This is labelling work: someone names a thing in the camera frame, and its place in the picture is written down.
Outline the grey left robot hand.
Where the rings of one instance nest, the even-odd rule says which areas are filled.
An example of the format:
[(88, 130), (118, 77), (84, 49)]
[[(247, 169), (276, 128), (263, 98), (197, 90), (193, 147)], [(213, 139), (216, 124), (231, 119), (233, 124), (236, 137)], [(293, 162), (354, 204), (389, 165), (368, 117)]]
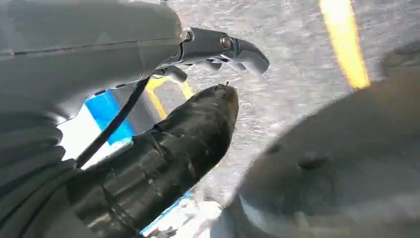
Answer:
[[(83, 169), (152, 78), (180, 65), (263, 74), (268, 58), (224, 32), (188, 27), (161, 0), (3, 0), (0, 3), (0, 235), (139, 238), (226, 154), (238, 115), (228, 84), (204, 89), (166, 119)], [(135, 83), (117, 116), (63, 160), (58, 125), (107, 89)]]

